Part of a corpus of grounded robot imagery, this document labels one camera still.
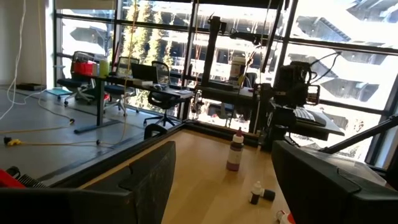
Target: metal frame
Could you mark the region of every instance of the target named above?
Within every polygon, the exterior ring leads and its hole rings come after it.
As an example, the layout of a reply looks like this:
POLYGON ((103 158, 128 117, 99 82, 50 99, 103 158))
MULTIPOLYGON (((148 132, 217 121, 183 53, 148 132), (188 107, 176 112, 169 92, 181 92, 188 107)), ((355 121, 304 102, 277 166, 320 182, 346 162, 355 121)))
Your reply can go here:
MULTIPOLYGON (((60 23, 57 22, 60 19, 76 19, 76 20, 83 20, 83 21, 94 21, 94 22, 105 22, 105 23, 113 23, 114 25, 114 40, 113 40, 113 51, 115 54, 115 47, 117 43, 117 33, 118 30, 120 29, 120 26, 131 26, 132 21, 126 21, 122 20, 120 18, 121 15, 121 0, 117 0, 117 8, 115 10, 114 14, 114 19, 105 19, 105 18, 93 18, 93 17, 85 17, 85 16, 73 16, 73 15, 66 15, 66 14, 61 14, 60 11, 57 11, 54 9, 54 30, 56 30, 56 33, 54 34, 54 61, 56 62, 59 57, 68 57, 68 55, 64 55, 61 53, 61 49, 59 46, 57 46, 57 41, 59 38, 62 38, 61 31, 62 28, 60 27, 60 23)), ((145 23, 145 22, 136 22, 135 25, 136 27, 147 27, 151 29, 165 29, 165 30, 174 30, 174 31, 179 31, 179 32, 188 32, 188 42, 186 54, 185 54, 185 65, 184 65, 184 72, 182 74, 174 74, 171 73, 171 77, 175 78, 181 78, 183 80, 183 86, 187 85, 188 80, 195 81, 195 77, 190 77, 187 74, 187 66, 189 66, 190 62, 190 54, 191 54, 191 46, 193 44, 193 33, 195 32, 194 29, 194 21, 197 16, 198 12, 198 5, 195 3, 196 0, 192 0, 192 13, 191 13, 191 18, 190 18, 190 25, 189 26, 175 26, 175 25, 169 25, 169 24, 153 24, 153 23, 145 23)), ((361 52, 361 53, 368 53, 368 54, 380 54, 380 55, 393 55, 393 56, 398 56, 398 49, 390 49, 390 48, 380 48, 380 47, 373 47, 373 46, 365 46, 365 45, 355 45, 355 44, 344 44, 344 43, 334 43, 334 42, 327 42, 327 41, 319 41, 319 40, 306 40, 306 39, 299 39, 299 38, 292 38, 290 37, 290 32, 292 30, 292 26, 295 22, 295 13, 297 9, 297 4, 298 0, 294 0, 291 3, 290 7, 290 15, 287 18, 287 27, 285 30, 285 37, 281 38, 283 41, 281 53, 279 54, 279 65, 282 65, 285 56, 286 56, 286 51, 287 47, 289 44, 297 44, 297 45, 306 45, 306 46, 311 46, 311 47, 322 47, 322 48, 329 48, 329 49, 335 49, 335 50, 347 50, 347 51, 352 51, 352 52, 361 52)), ((200 34, 209 34, 208 29, 204 28, 198 28, 198 33, 200 34)), ((56 81, 56 74, 57 71, 54 69, 54 75, 55 75, 55 81, 56 81)), ((329 105, 329 106, 336 106, 336 107, 341 107, 341 108, 346 108, 346 109, 351 109, 351 110, 356 110, 356 111, 362 111, 365 113, 372 113, 372 114, 379 114, 381 115, 381 122, 384 121, 388 116, 392 115, 394 113, 394 110, 396 108, 396 105, 398 104, 398 77, 396 78, 394 82, 394 86, 392 88, 392 91, 390 93, 390 97, 386 103, 386 107, 383 110, 375 110, 372 108, 363 108, 360 106, 353 106, 353 105, 346 105, 343 103, 338 103, 338 102, 332 102, 332 101, 327 101, 327 100, 321 100, 322 104, 329 105)), ((188 116, 189 112, 189 104, 185 104, 183 108, 180 107, 178 111, 178 117, 182 119, 186 119, 188 116)), ((381 134, 373 138, 373 141, 371 143, 371 146, 369 148, 369 152, 366 157, 366 162, 368 164, 374 165, 375 161, 377 159, 377 155, 379 153, 379 148, 384 140, 385 135, 381 134)))

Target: gray floor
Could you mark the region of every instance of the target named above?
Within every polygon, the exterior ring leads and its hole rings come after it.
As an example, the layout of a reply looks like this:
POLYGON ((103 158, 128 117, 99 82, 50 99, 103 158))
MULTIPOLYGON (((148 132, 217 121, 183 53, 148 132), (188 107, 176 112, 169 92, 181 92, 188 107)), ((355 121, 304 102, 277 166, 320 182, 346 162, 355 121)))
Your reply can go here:
MULTIPOLYGON (((25 95, 17 94, 16 101, 23 102, 25 95)), ((124 123, 114 124, 88 133, 76 135, 73 130, 83 126, 93 125, 96 122, 95 105, 74 102, 70 100, 68 108, 57 102, 57 97, 50 93, 42 94, 42 105, 57 113, 66 114, 76 120, 73 126, 53 131, 40 131, 33 133, 6 134, 14 139, 24 142, 42 143, 70 143, 79 141, 95 141, 117 143, 121 139, 124 123)), ((12 131, 21 129, 40 129, 65 126, 66 118, 54 115, 42 109, 37 103, 37 95, 28 98, 26 105, 14 105, 13 109, 0 120, 0 131, 12 131)), ((6 90, 0 88, 0 114, 3 114, 11 102, 8 101, 6 90)), ((84 168, 102 161, 118 152, 131 147, 143 140, 143 119, 153 115, 147 113, 128 112, 126 133, 124 139, 130 139, 117 147, 96 147, 95 144, 86 146, 0 146, 0 169, 17 166, 22 173, 29 174, 33 178, 43 180, 45 184, 53 184, 72 175, 84 168)), ((124 117, 117 108, 108 110, 109 119, 124 121, 124 117)))

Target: keyboard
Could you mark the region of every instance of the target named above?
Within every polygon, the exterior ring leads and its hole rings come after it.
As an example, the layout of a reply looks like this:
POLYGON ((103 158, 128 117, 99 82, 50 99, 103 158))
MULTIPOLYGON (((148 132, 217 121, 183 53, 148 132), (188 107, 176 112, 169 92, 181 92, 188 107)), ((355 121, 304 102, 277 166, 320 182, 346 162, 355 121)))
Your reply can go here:
POLYGON ((310 114, 306 109, 297 108, 296 110, 294 110, 294 114, 296 115, 297 119, 310 121, 310 122, 317 122, 315 120, 315 117, 312 114, 310 114))

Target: computer monitor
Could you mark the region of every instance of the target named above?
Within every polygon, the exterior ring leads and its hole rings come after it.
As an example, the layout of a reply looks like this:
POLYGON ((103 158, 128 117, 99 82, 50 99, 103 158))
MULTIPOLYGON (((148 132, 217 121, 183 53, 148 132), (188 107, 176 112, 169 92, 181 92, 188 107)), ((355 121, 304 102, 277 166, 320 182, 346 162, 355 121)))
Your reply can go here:
POLYGON ((155 66, 132 63, 131 72, 133 78, 157 83, 157 68, 155 66))

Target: white cable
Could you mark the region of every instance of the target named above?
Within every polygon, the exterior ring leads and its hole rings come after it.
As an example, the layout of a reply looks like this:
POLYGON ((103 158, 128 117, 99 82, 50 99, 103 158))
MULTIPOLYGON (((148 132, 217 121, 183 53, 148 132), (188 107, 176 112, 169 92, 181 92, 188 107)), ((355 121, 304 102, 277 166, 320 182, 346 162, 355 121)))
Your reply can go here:
POLYGON ((15 74, 14 74, 14 80, 12 81, 12 83, 10 84, 10 86, 7 89, 7 97, 9 95, 9 91, 11 89, 12 86, 14 86, 14 93, 12 94, 12 100, 8 97, 8 100, 11 102, 11 106, 8 108, 8 110, 0 117, 0 120, 3 119, 3 117, 5 117, 6 114, 8 114, 8 112, 10 112, 10 110, 12 109, 12 107, 15 104, 15 95, 16 95, 16 89, 17 89, 17 76, 18 76, 18 64, 19 64, 19 59, 21 57, 21 49, 22 49, 22 30, 24 29, 24 21, 25 21, 25 14, 26 14, 26 0, 24 0, 24 9, 23 9, 23 13, 22 13, 22 19, 21 19, 21 24, 19 26, 19 50, 18 50, 18 54, 15 60, 15 74))

